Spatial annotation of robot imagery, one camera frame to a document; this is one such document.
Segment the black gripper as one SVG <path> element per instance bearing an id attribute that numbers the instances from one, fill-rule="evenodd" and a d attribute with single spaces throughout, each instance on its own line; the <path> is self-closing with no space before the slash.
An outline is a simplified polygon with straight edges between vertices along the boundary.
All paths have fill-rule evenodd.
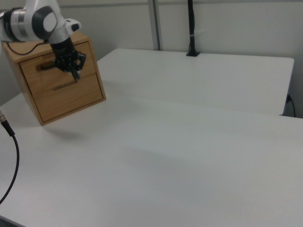
<path id="1" fill-rule="evenodd" d="M 50 46 L 55 54 L 55 66 L 62 71 L 70 72 L 77 82 L 81 78 L 80 72 L 85 63 L 86 54 L 75 49 L 70 37 L 60 43 L 50 44 Z"/>

